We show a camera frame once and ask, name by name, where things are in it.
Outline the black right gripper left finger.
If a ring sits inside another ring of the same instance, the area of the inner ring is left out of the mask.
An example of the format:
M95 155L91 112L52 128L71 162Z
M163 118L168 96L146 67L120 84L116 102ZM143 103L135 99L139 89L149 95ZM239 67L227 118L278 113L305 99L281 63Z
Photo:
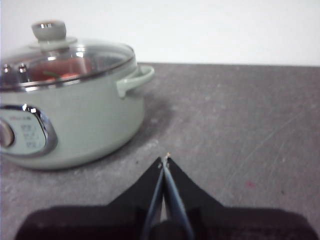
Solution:
M158 157L141 177L108 204L59 205L30 213L17 240L137 240L161 188Z

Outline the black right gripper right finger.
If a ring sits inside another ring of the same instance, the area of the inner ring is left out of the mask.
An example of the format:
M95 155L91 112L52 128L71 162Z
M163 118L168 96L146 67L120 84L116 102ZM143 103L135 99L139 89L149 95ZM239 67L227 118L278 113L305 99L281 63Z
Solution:
M167 154L165 193L171 217L193 240L317 240L308 220L279 208L226 206L200 188Z

